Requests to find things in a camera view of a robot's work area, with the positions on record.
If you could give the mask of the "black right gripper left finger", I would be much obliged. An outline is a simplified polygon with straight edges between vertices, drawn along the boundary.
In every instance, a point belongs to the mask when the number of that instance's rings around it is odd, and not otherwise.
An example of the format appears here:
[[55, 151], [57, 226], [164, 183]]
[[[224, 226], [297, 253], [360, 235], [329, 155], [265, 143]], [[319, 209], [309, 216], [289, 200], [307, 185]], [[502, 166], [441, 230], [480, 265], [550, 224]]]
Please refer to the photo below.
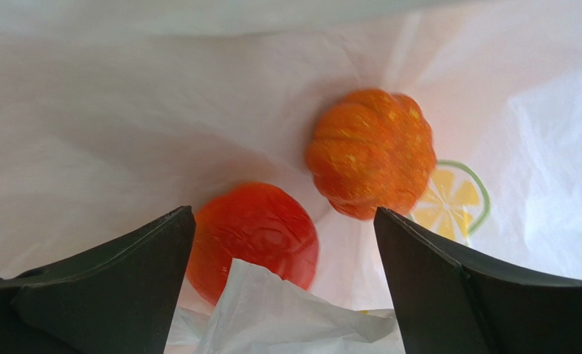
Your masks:
[[0, 278], [0, 353], [163, 353], [195, 233], [188, 206]]

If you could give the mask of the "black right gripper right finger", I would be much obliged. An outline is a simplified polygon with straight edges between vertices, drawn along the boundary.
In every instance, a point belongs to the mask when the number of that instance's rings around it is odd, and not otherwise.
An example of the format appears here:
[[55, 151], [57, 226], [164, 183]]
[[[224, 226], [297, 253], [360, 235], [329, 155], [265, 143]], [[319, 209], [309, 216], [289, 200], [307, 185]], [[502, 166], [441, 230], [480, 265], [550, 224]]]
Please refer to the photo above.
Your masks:
[[496, 259], [386, 208], [373, 225], [407, 353], [582, 353], [582, 280]]

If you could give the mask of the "orange fake bell pepper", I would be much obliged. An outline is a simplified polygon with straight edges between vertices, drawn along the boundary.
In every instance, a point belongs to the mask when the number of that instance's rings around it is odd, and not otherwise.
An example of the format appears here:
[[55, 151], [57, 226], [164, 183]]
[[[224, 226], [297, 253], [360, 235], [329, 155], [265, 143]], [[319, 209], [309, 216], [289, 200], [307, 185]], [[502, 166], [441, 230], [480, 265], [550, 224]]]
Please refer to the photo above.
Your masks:
[[437, 157], [432, 129], [415, 100], [365, 88], [346, 94], [318, 118], [305, 163], [337, 212], [366, 221], [380, 207], [409, 213]]

